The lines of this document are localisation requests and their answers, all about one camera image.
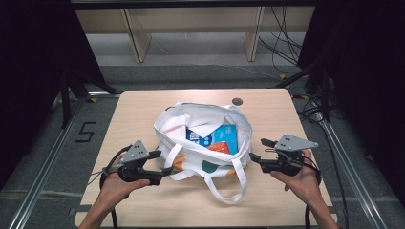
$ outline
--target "gray carpet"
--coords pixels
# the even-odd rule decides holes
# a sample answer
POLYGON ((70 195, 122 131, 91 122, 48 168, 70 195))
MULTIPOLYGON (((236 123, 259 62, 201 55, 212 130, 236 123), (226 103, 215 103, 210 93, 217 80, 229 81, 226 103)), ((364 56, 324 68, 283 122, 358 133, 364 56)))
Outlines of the gray carpet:
MULTIPOLYGON (((222 89, 222 88, 269 88, 276 85, 279 72, 269 66, 244 66, 230 68, 221 66, 166 66, 166 67, 102 67, 107 83, 116 89, 160 90, 160 89, 222 89)), ((290 72, 297 68, 285 67, 290 72)), ((291 85, 292 92, 302 91, 306 78, 291 85)), ((88 85, 89 91, 99 91, 88 85)), ((73 128, 66 139, 50 176, 36 202, 26 228, 75 228, 75 211, 81 201, 88 177, 96 161, 98 150, 107 131, 109 122, 117 105, 118 98, 99 97, 96 102, 86 102, 79 111, 73 128), (90 142, 76 142, 87 138, 80 135, 84 122, 86 131, 94 132, 90 142)), ((309 102, 306 99, 294 99, 297 111, 302 111, 309 102)), ((62 108, 57 104, 50 111, 47 124, 32 145, 32 150, 21 160, 8 184, 0 194, 0 228, 7 228, 21 200, 30 189, 45 161, 62 124, 62 108)), ((376 202, 388 228, 405 228, 405 211, 396 199, 393 191, 378 171, 378 168, 364 158, 367 153, 359 141, 350 122, 344 119, 339 110, 331 113, 331 123, 342 144, 349 153, 356 171, 365 183, 376 202)), ((307 138, 320 143, 314 150, 318 166, 322 170, 324 182, 330 197, 339 213, 339 224, 343 226, 342 195, 337 182, 336 172, 325 135, 319 125, 303 121, 307 138)), ((345 173, 338 165, 339 175, 346 195, 350 228, 371 228, 368 218, 349 184, 345 173)))

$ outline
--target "bag handle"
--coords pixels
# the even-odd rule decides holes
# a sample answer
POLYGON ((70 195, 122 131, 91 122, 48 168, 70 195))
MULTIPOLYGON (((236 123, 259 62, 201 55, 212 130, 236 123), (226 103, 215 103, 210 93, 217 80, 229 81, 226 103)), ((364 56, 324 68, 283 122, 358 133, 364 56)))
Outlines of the bag handle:
MULTIPOLYGON (((169 155, 167 156, 166 161, 164 162, 164 168, 168 168, 172 166, 174 159, 176 156, 179 154, 182 146, 180 144, 176 144, 172 150, 170 151, 169 155)), ((236 175, 238 176, 238 180, 241 184, 241 191, 229 198, 224 197, 217 189, 217 187, 214 184, 214 181, 212 180, 212 177, 203 171, 194 171, 191 169, 181 171, 179 173, 176 173, 174 175, 170 175, 170 177, 173 180, 181 180, 185 178, 192 177, 194 175, 200 175, 203 177, 206 185, 208 186, 209 190, 211 193, 218 199, 225 200, 225 201, 231 201, 231 202, 237 202, 242 199, 244 196, 246 190, 247 190, 247 178, 245 175, 244 167, 242 166, 241 161, 238 158, 233 158, 231 159, 232 165, 235 169, 236 175)))

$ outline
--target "white tote bag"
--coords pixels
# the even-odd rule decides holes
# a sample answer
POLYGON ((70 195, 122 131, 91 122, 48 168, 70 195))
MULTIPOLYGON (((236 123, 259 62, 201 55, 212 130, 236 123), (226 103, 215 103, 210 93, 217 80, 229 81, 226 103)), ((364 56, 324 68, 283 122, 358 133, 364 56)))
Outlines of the white tote bag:
POLYGON ((248 153, 251 150, 252 128, 237 107, 178 103, 164 111, 154 126, 160 139, 160 165, 163 168, 174 165, 179 171, 170 176, 172 179, 200 176, 218 199, 236 202, 243 197, 247 189, 244 167, 250 162, 248 153), (236 126, 237 152, 233 154, 211 151, 185 137, 188 129, 206 139, 223 125, 236 126), (241 190, 232 197, 224 197, 215 187, 212 178, 234 174, 238 176, 241 190))

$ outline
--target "blue package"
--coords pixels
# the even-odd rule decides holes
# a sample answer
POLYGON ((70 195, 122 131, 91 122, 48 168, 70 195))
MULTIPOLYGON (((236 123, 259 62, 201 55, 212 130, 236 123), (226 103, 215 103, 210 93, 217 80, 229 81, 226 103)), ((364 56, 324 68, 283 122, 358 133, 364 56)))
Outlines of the blue package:
POLYGON ((221 125, 217 130, 204 138, 186 129, 185 138, 199 145, 202 145, 203 147, 225 141, 231 155, 235 155, 236 153, 238 153, 238 136, 236 125, 221 125))

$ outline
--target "gray floor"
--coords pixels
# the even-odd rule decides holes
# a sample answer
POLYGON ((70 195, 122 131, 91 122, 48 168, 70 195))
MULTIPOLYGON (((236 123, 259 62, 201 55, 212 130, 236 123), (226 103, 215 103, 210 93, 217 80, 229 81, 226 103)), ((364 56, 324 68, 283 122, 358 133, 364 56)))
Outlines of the gray floor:
MULTIPOLYGON (((261 36, 270 46, 275 44, 272 34, 265 33, 261 36)), ((297 43, 302 42, 304 38, 302 33, 290 36, 297 43)), ((89 35, 89 40, 107 83, 121 90, 269 88, 279 82, 280 74, 284 74, 277 69, 299 71, 283 58, 273 55, 261 43, 255 61, 247 62, 242 36, 238 33, 154 34, 142 64, 135 63, 126 34, 89 35)), ((278 49, 289 53, 287 46, 278 46, 278 49)), ((302 90, 305 81, 304 77, 292 84, 291 91, 302 90)), ((88 88, 89 91, 98 90, 91 85, 88 88)), ((22 159, 0 194, 0 228, 10 225, 13 215, 53 150, 53 143, 58 140, 62 114, 60 103, 57 101, 47 125, 43 127, 41 135, 32 146, 32 151, 22 159)), ((75 228, 75 211, 117 101, 117 97, 99 96, 96 102, 86 102, 77 111, 60 154, 55 159, 54 166, 50 168, 52 172, 46 177, 40 196, 25 223, 26 228, 75 228), (86 130, 94 131, 95 134, 90 142, 78 143, 77 140, 83 139, 79 132, 84 122, 95 122, 86 127, 89 128, 86 130)), ((306 99, 294 99, 293 102, 298 112, 311 107, 310 104, 307 105, 309 101, 306 99)), ((77 104, 78 101, 72 101, 73 107, 79 107, 77 104)), ((308 139, 321 145, 314 153, 339 214, 339 225, 343 227, 343 199, 328 142, 319 125, 307 119, 302 124, 308 139)), ((366 194, 370 195, 383 220, 383 226, 380 227, 375 227, 375 222, 371 222, 373 217, 369 216, 367 206, 362 204, 355 184, 351 183, 350 177, 353 173, 347 174, 345 166, 339 163, 338 175, 348 205, 350 227, 405 228, 403 206, 378 168, 364 158, 367 152, 350 122, 344 119, 344 114, 335 110, 331 114, 331 125, 349 157, 355 174, 360 177, 366 194)))

